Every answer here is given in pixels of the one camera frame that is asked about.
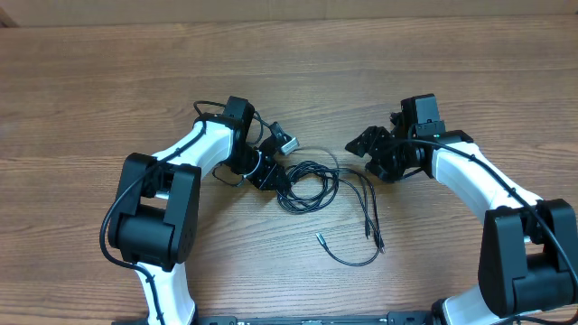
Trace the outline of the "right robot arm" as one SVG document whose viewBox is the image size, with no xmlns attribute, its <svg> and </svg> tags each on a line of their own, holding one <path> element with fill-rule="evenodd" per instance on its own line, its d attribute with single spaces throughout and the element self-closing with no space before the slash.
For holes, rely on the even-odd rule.
<svg viewBox="0 0 578 325">
<path fill-rule="evenodd" d="M 484 157 L 462 130 L 447 130 L 435 95 L 409 97 L 390 117 L 346 144 L 369 155 L 385 182 L 424 172 L 452 190 L 483 226 L 478 282 L 435 302 L 426 324 L 541 323 L 536 315 L 577 303 L 577 225 L 565 200 L 544 200 Z"/>
</svg>

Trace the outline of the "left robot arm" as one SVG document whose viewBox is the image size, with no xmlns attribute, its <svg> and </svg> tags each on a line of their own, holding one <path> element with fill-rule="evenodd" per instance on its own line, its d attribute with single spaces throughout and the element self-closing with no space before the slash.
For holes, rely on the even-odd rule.
<svg viewBox="0 0 578 325">
<path fill-rule="evenodd" d="M 99 246 L 112 264 L 137 273 L 148 314 L 142 324 L 194 324 L 198 319 L 185 262 L 195 241 L 200 183 L 224 164 L 258 190 L 286 190 L 290 182 L 275 154 L 298 140 L 276 122 L 260 122 L 268 138 L 247 140 L 260 116 L 241 97 L 229 97 L 217 114 L 200 112 L 191 131 L 152 155 L 124 161 L 117 194 L 99 231 Z"/>
</svg>

